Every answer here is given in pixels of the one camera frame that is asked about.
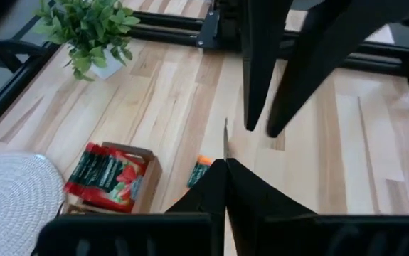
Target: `round placemat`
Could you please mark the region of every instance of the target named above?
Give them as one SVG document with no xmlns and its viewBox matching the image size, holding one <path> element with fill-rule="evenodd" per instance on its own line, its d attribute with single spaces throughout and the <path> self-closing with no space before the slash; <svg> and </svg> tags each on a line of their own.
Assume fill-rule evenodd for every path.
<svg viewBox="0 0 409 256">
<path fill-rule="evenodd" d="M 0 255 L 30 255 L 63 202 L 63 179 L 39 154 L 0 154 Z"/>
</svg>

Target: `red package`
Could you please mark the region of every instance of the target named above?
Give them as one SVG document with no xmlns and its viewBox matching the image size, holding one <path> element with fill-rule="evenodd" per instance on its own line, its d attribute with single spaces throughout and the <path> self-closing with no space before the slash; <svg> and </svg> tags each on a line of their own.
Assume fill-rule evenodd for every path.
<svg viewBox="0 0 409 256">
<path fill-rule="evenodd" d="M 108 210 L 130 213 L 146 172 L 146 164 L 118 149 L 108 150 L 104 166 L 81 197 Z"/>
</svg>

